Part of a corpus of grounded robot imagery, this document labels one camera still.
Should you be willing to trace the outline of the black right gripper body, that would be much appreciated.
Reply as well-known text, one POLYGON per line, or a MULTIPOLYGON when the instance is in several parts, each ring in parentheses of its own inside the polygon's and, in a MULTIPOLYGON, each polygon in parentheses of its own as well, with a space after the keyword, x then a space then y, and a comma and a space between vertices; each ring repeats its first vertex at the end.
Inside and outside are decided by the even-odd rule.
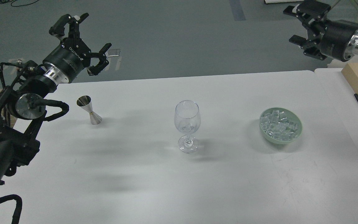
POLYGON ((358 23, 327 20, 318 48, 322 55, 342 62, 358 56, 358 23))

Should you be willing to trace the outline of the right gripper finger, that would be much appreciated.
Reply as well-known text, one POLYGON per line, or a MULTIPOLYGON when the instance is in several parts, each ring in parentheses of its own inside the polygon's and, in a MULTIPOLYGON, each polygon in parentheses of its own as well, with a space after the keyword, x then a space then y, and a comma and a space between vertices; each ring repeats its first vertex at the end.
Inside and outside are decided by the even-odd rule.
POLYGON ((319 48, 323 36, 324 32, 314 33, 312 31, 307 31, 306 38, 293 35, 290 37, 289 42, 300 47, 300 49, 303 50, 303 54, 305 56, 324 61, 327 56, 322 54, 319 48))
POLYGON ((329 4, 316 0, 304 0, 296 6, 287 6, 283 14, 296 17, 307 30, 309 39, 320 37, 326 31, 326 17, 332 9, 329 4))

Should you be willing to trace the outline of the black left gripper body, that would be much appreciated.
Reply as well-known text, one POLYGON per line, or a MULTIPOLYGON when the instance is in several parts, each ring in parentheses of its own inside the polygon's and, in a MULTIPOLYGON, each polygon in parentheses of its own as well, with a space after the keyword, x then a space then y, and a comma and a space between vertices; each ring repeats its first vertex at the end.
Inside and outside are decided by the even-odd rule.
POLYGON ((43 60, 47 70, 45 76, 56 84, 71 83, 84 68, 90 65, 90 59, 84 56, 90 52, 90 48, 82 40, 62 41, 43 60))

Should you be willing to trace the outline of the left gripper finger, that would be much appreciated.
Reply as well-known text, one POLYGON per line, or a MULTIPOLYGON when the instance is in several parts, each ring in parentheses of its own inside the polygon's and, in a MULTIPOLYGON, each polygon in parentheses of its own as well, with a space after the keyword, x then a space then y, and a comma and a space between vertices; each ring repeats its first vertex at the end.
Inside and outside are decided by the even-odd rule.
POLYGON ((84 53, 84 62, 89 61, 89 64, 84 64, 86 66, 86 70, 89 76, 97 76, 105 67, 109 64, 106 53, 112 46, 111 43, 106 43, 99 52, 88 52, 84 53), (97 58, 99 60, 97 65, 90 65, 91 59, 97 58))
POLYGON ((66 40, 71 40, 74 47, 79 47, 81 38, 79 25, 89 16, 88 13, 82 14, 80 16, 71 16, 65 14, 61 16, 57 22, 50 27, 49 34, 58 38, 61 43, 66 40), (65 26, 69 25, 68 37, 65 37, 65 26))

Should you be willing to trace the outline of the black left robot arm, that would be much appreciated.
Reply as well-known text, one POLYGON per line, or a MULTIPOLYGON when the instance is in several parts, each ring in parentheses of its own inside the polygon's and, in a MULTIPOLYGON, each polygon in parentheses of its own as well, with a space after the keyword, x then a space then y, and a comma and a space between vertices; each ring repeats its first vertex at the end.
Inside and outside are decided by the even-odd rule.
MULTIPOLYGON (((69 106, 45 97, 56 91, 59 84, 71 83, 86 70, 96 76, 109 64, 107 52, 111 43, 92 52, 80 37, 79 25, 89 16, 65 14, 50 28, 49 34, 60 44, 38 65, 0 63, 0 186, 4 176, 16 174, 18 167, 27 166, 39 152, 36 139, 44 122, 56 120, 69 111, 69 106)), ((18 224, 22 198, 16 194, 0 197, 0 204, 14 200, 16 207, 12 223, 18 224)))

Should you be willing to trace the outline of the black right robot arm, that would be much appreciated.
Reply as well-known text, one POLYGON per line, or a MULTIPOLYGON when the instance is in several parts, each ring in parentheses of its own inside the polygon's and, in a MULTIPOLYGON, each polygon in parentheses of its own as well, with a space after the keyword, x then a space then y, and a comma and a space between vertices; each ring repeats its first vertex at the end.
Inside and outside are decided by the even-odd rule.
POLYGON ((307 37, 293 35, 289 42, 303 50, 303 54, 318 60, 327 57, 347 62, 358 56, 358 23, 330 20, 332 7, 316 0, 304 0, 297 6, 287 6, 283 13, 297 18, 307 31, 307 37))

